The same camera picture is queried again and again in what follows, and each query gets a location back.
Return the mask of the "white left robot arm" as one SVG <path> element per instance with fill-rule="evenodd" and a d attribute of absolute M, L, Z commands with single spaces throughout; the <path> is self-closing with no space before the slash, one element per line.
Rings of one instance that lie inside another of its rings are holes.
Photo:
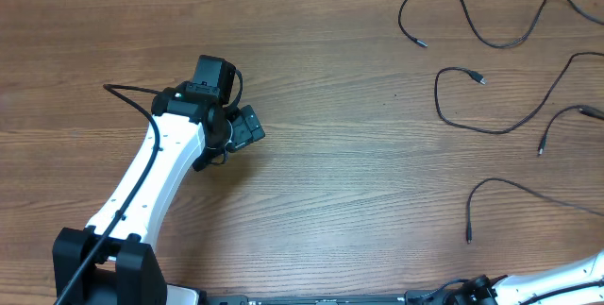
<path fill-rule="evenodd" d="M 241 72 L 202 55 L 193 77 L 153 91 L 143 143 L 122 180 L 83 229 L 64 228 L 53 244 L 59 304 L 204 304 L 193 287 L 166 281 L 155 249 L 176 192 L 189 170 L 222 165 L 265 132 L 240 106 Z"/>

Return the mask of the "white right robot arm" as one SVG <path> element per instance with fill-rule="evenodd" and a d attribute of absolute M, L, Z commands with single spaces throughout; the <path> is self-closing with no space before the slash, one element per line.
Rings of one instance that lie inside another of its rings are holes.
<path fill-rule="evenodd" d="M 545 272 L 460 289 L 449 304 L 582 305 L 603 302 L 603 251 Z"/>

